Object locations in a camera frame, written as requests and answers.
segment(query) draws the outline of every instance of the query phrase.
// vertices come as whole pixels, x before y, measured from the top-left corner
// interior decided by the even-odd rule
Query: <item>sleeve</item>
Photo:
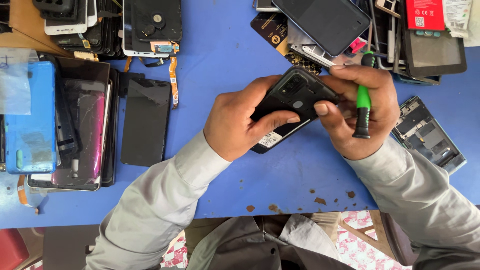
[[[150,167],[125,189],[100,224],[84,269],[157,267],[170,241],[192,221],[198,198],[229,164],[201,131],[173,158]]]
[[[391,137],[371,156],[346,161],[420,253],[417,269],[465,260],[480,265],[480,211],[449,184],[444,169]]]

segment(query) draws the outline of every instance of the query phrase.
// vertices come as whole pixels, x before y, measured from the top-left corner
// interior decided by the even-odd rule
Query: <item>screwdriver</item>
[[[375,65],[375,57],[373,52],[370,50],[372,45],[372,21],[370,20],[370,28],[368,30],[368,43],[367,50],[363,53],[361,58],[362,66],[373,67]],[[352,137],[358,139],[370,139],[368,134],[368,118],[370,116],[370,107],[372,101],[370,100],[370,95],[368,94],[368,88],[359,85],[359,90],[357,93],[357,124],[355,126],[355,132]]]

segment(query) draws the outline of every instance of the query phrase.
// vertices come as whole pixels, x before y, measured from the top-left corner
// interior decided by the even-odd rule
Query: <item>phone label sticker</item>
[[[272,131],[267,135],[265,135],[258,143],[270,148],[281,140],[282,140],[282,136]]]

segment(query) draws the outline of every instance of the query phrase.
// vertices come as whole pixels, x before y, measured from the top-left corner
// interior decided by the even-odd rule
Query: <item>red chair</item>
[[[30,257],[17,229],[0,230],[0,270],[13,270]]]

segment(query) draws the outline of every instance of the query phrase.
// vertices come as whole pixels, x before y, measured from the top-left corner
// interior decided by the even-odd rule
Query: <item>blue phone back cover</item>
[[[29,63],[28,83],[30,115],[5,115],[5,165],[10,174],[52,173],[57,168],[53,64]]]

